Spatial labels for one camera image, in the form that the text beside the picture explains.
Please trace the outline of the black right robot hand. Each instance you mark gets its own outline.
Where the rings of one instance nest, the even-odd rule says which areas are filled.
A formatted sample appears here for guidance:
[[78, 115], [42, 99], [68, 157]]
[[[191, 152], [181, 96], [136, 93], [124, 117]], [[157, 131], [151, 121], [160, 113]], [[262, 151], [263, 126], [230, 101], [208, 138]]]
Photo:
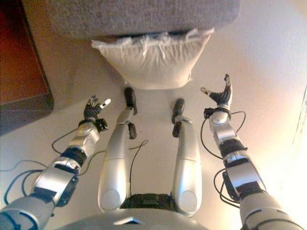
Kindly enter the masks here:
[[230, 110], [230, 105], [233, 97], [233, 88], [230, 76], [228, 74], [225, 74], [224, 81], [225, 88], [223, 92], [212, 92], [205, 87], [201, 87], [201, 92], [215, 101], [218, 107]]

